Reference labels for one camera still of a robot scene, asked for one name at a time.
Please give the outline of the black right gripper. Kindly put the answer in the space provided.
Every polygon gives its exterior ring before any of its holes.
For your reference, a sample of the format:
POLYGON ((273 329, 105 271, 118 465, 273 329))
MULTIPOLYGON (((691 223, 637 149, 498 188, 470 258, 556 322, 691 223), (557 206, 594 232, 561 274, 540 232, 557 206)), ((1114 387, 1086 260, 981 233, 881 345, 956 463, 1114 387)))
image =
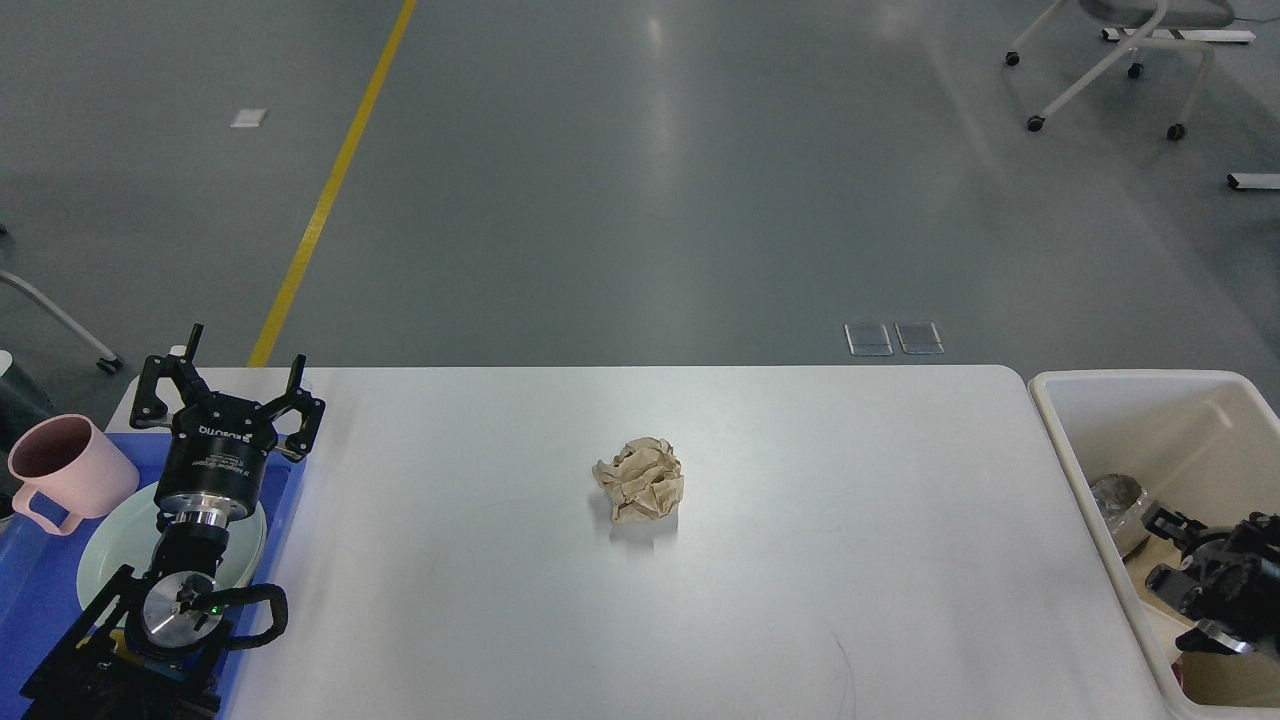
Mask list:
POLYGON ((1251 514, 1234 527, 1208 527, 1164 503, 1142 525, 1187 553, 1192 574, 1156 566, 1147 589, 1192 621, 1175 639, 1184 653, 1253 655, 1277 660, 1277 515, 1251 514))

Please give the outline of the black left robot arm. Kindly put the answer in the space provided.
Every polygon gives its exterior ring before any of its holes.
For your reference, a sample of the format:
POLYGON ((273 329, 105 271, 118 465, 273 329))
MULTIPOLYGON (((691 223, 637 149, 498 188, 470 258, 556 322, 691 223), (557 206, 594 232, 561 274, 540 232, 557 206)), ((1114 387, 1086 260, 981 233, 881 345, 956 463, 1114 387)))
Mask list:
POLYGON ((133 429, 172 437, 150 562, 122 564, 29 674, 27 719, 214 719, 219 662, 288 626, 279 585, 220 582, 218 570, 259 515, 269 461, 303 461, 326 405, 305 387, 305 355, 269 401, 210 388, 195 365, 202 333, 195 324, 182 351, 145 360, 131 406, 133 429))

